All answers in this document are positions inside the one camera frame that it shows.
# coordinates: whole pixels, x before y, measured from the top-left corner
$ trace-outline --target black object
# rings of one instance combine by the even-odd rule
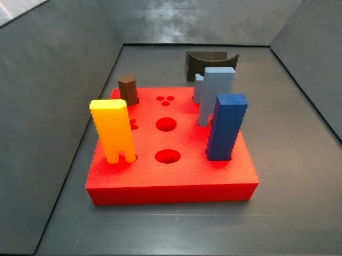
[[[225,52],[186,52],[186,81],[194,81],[194,74],[202,76],[205,67],[232,67],[235,69],[237,59],[239,54],[227,59]]]

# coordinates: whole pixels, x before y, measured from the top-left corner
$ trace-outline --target gray surface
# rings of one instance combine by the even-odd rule
[[[33,253],[121,44],[94,1],[0,30],[0,253]]]
[[[124,43],[269,45],[301,0],[101,0]]]
[[[307,0],[272,50],[342,139],[342,2]]]
[[[124,47],[104,96],[122,72],[137,85],[185,83],[185,51],[240,54],[233,92],[249,106],[243,132],[260,178],[249,202],[94,207],[84,184],[90,124],[38,255],[340,254],[340,144],[267,48]]]

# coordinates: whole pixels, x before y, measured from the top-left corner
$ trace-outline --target gray wall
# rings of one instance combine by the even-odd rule
[[[124,43],[268,46],[301,0],[101,0]]]
[[[342,139],[342,2],[305,0],[271,49]]]
[[[120,48],[97,1],[48,1],[0,30],[0,253],[34,252]]]

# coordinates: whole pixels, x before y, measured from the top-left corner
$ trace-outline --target hole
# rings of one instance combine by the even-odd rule
[[[129,125],[130,125],[132,130],[136,130],[138,128],[138,126],[134,124],[134,122],[136,122],[136,119],[129,120]]]
[[[173,149],[164,149],[154,154],[154,159],[162,164],[172,164],[180,159],[180,153]]]
[[[156,128],[162,132],[169,132],[176,128],[176,121],[169,117],[162,117],[156,121]]]

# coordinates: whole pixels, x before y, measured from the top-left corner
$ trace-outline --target blue block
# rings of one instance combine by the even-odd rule
[[[209,161],[231,159],[231,152],[248,106],[243,94],[219,94],[206,144]]]
[[[200,103],[201,90],[202,90],[202,79],[204,77],[200,74],[194,74],[194,93],[193,93],[193,102]]]
[[[208,117],[213,114],[216,95],[229,93],[233,75],[235,70],[231,67],[205,68],[198,108],[198,126],[208,125]]]

